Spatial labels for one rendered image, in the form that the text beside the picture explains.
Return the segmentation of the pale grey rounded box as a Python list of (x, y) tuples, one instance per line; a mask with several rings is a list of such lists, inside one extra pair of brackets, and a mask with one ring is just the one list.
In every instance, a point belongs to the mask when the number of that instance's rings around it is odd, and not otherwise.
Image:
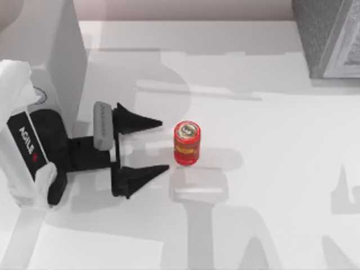
[(110, 151), (114, 145), (113, 111), (101, 101), (93, 106), (93, 144), (100, 151)]

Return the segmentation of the red can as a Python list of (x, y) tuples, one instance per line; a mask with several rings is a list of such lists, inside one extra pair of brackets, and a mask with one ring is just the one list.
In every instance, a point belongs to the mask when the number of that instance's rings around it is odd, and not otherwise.
[(201, 129), (194, 121), (179, 122), (173, 132), (175, 161), (182, 166), (194, 165), (200, 157)]

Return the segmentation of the grey cabinet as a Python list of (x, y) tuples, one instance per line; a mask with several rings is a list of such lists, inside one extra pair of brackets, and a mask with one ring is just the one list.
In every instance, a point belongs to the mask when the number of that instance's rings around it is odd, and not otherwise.
[(360, 0), (292, 0), (312, 79), (360, 79)]

